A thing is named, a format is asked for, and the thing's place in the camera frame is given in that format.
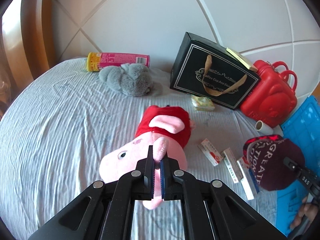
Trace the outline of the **person's hand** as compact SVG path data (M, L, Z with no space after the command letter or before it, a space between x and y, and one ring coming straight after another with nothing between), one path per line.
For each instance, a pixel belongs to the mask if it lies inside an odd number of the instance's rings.
M293 222L290 224L291 230L300 225L304 216L308 218L308 220L310 221L309 223L313 222L314 218L316 217L319 207L312 203L308 203L307 199L308 197L306 196L302 200L302 205L299 208Z

